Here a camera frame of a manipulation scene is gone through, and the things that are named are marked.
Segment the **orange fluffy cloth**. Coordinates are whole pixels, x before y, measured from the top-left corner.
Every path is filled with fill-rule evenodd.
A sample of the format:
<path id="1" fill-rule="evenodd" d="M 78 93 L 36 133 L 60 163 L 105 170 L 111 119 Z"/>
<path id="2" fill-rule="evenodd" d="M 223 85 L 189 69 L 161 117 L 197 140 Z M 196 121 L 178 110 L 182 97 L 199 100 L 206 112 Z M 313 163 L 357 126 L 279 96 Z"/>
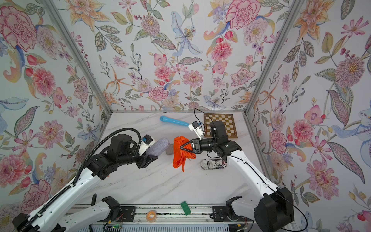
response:
<path id="1" fill-rule="evenodd" d="M 183 136 L 179 136 L 174 139 L 173 167 L 176 169 L 181 166 L 183 172 L 185 171 L 186 160 L 187 159 L 194 160 L 196 158 L 196 155 L 194 153 L 184 151 L 181 149 L 181 145 L 184 145 L 187 142 L 189 142 L 189 140 Z"/>

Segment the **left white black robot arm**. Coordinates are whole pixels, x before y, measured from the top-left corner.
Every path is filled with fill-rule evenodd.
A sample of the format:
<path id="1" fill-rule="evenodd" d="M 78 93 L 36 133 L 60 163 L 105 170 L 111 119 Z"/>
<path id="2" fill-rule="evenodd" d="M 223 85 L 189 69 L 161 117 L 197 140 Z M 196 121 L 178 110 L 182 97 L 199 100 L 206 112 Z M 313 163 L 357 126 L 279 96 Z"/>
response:
<path id="1" fill-rule="evenodd" d="M 110 135 L 103 139 L 104 142 L 107 140 L 111 141 L 110 146 L 100 153 L 94 148 L 75 178 L 50 200 L 28 214 L 16 216 L 13 219 L 16 231 L 77 232 L 95 222 L 119 218 L 123 214 L 121 204 L 111 196 L 72 215 L 67 212 L 120 166 L 135 164 L 139 169 L 146 168 L 168 148 L 169 141 L 155 141 L 146 135 L 135 142 L 127 134 Z"/>

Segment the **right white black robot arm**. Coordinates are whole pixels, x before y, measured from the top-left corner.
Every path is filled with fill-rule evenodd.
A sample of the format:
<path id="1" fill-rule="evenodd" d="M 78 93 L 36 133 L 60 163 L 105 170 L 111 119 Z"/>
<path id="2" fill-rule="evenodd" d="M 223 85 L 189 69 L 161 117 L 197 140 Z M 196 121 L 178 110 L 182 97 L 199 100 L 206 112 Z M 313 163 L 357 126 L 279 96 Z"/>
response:
<path id="1" fill-rule="evenodd" d="M 189 125 L 198 137 L 188 140 L 182 136 L 174 140 L 174 157 L 189 158 L 203 152 L 215 152 L 228 167 L 235 168 L 247 182 L 252 193 L 226 201 L 220 216 L 229 220 L 245 217 L 253 220 L 263 232 L 276 232 L 295 219 L 290 191 L 271 182 L 250 162 L 242 148 L 228 138 L 225 126 L 216 121 L 210 124 L 211 136 L 202 137 L 197 122 Z"/>

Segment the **grey beige eyeglass case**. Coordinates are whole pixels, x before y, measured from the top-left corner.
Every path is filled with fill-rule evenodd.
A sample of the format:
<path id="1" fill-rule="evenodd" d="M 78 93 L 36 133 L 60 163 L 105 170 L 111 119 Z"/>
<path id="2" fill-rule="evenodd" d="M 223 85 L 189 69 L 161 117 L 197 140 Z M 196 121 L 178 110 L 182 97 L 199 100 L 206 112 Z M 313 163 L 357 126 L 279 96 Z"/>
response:
<path id="1" fill-rule="evenodd" d="M 173 155 L 174 154 L 174 144 L 170 144 L 166 150 L 165 150 L 166 155 Z"/>

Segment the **purple eyeglass case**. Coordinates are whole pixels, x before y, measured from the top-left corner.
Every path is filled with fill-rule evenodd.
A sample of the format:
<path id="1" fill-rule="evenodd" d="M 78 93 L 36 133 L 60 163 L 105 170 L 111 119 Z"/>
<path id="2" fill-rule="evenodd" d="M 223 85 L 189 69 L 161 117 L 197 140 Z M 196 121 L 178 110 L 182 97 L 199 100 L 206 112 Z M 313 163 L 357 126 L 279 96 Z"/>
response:
<path id="1" fill-rule="evenodd" d="M 146 155 L 158 157 L 166 151 L 169 145 L 170 142 L 167 138 L 161 138 L 158 141 L 156 141 L 150 148 L 147 149 Z"/>

